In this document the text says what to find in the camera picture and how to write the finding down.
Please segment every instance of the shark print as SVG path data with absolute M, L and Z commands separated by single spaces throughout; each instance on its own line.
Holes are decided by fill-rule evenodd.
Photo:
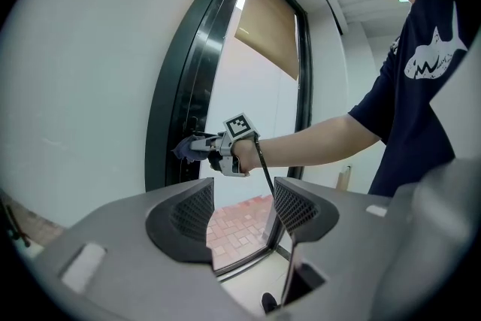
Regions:
M 416 47 L 411 59 L 407 61 L 404 74 L 411 79 L 437 79 L 442 76 L 454 53 L 457 50 L 467 51 L 458 33 L 458 12 L 456 3 L 452 8 L 452 39 L 443 41 L 437 27 L 434 27 L 433 38 L 427 46 L 422 44 Z

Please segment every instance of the white wall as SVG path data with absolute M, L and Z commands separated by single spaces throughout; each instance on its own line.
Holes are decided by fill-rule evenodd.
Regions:
M 0 36 L 0 186 L 71 226 L 145 192 L 159 70 L 193 0 L 19 0 Z
M 234 37 L 241 10 L 234 9 L 210 97 L 206 132 L 224 131 L 222 122 L 244 112 L 261 139 L 292 134 L 297 114 L 298 82 L 274 63 Z M 269 168 L 271 178 L 285 177 L 288 168 Z M 258 195 L 271 194 L 262 169 L 248 178 L 225 177 L 201 163 L 200 178 L 213 177 L 216 208 Z
M 349 32 L 342 36 L 346 55 L 348 80 L 348 110 L 358 104 L 368 93 L 379 71 L 374 64 L 373 54 L 361 23 L 349 24 Z M 378 142 L 366 150 L 346 159 L 351 165 L 348 190 L 367 193 L 379 168 L 385 145 Z
M 369 47 L 374 58 L 374 64 L 376 66 L 376 71 L 379 72 L 383 66 L 384 61 L 388 56 L 389 48 L 392 42 L 398 38 L 398 35 L 385 35 L 376 36 L 374 38 L 369 38 Z
M 343 44 L 329 7 L 308 14 L 313 55 L 312 124 L 347 112 L 347 75 Z M 335 187 L 343 162 L 304 168 L 303 180 Z

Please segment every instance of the black cable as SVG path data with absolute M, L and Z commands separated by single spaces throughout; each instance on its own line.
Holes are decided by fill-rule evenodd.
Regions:
M 268 167 L 265 164 L 264 155 L 262 154 L 261 145 L 259 144 L 259 136 L 257 134 L 254 135 L 254 144 L 256 146 L 257 153 L 259 155 L 259 159 L 261 160 L 261 166 L 262 166 L 262 170 L 264 170 L 265 179 L 268 180 L 269 189 L 271 189 L 271 194 L 274 195 L 274 185 L 272 184 L 272 180 L 271 180 L 271 176 L 269 175 Z

